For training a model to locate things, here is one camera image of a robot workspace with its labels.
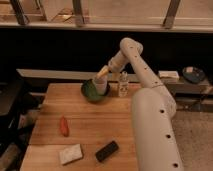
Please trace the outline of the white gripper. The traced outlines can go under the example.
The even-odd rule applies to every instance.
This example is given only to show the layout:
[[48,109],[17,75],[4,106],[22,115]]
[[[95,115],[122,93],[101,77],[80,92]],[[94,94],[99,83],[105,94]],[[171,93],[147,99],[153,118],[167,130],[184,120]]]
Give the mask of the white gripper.
[[127,57],[119,51],[114,57],[112,57],[109,62],[108,66],[105,65],[102,69],[97,73],[96,77],[101,78],[109,73],[109,70],[113,73],[121,72],[125,66],[128,64],[129,60]]

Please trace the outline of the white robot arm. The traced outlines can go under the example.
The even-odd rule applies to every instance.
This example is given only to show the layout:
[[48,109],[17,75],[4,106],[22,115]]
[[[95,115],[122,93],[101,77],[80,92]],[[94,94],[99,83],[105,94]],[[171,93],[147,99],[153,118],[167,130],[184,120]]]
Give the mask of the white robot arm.
[[141,57],[143,45],[132,38],[97,74],[120,72],[130,63],[141,88],[132,96],[131,114],[139,171],[184,171],[172,128],[176,102],[159,77]]

